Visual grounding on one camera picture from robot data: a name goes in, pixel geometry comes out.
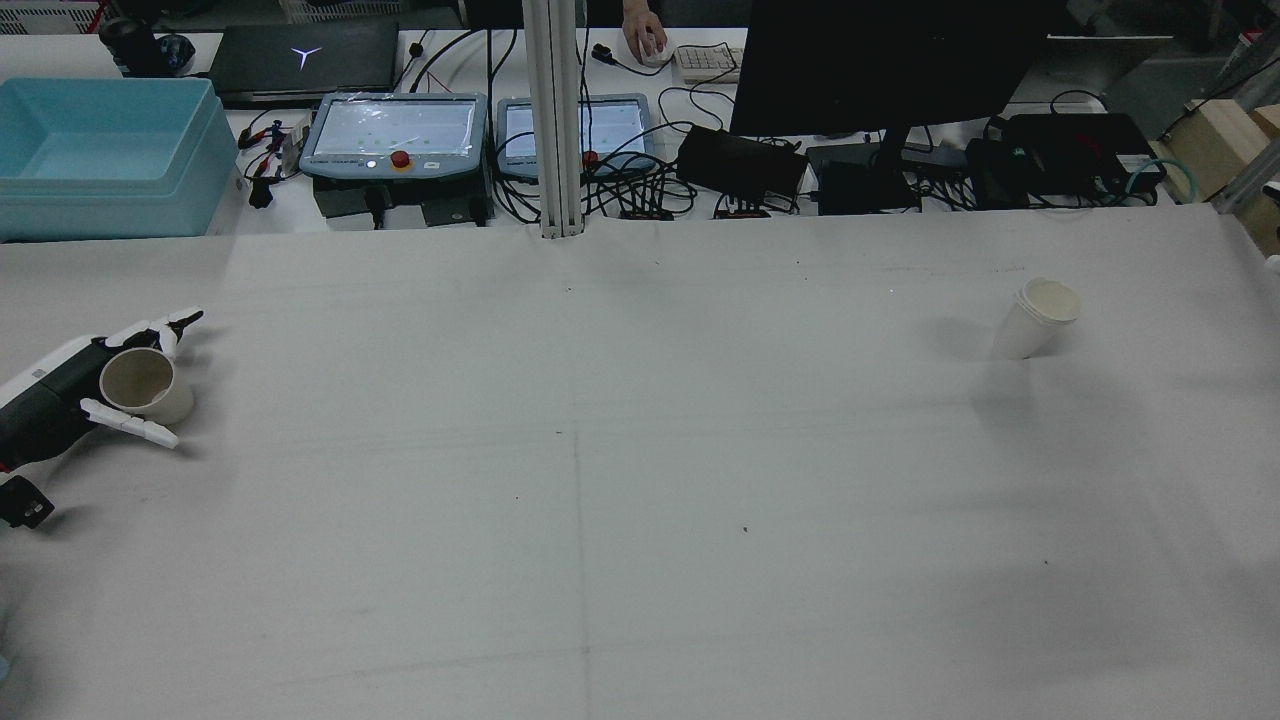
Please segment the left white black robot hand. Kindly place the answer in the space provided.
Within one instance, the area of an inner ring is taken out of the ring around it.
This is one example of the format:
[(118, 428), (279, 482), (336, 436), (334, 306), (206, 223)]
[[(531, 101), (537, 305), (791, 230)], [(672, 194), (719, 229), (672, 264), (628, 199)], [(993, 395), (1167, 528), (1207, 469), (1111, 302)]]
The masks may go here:
[(104, 368), (134, 348), (174, 359), (186, 328), (204, 316), (198, 306), (156, 320), (137, 322), (110, 336), (84, 334), (46, 354), (3, 384), (1, 465), (4, 473), (56, 457), (96, 427), (116, 429), (165, 448), (179, 443), (169, 420), (125, 410), (100, 388)]

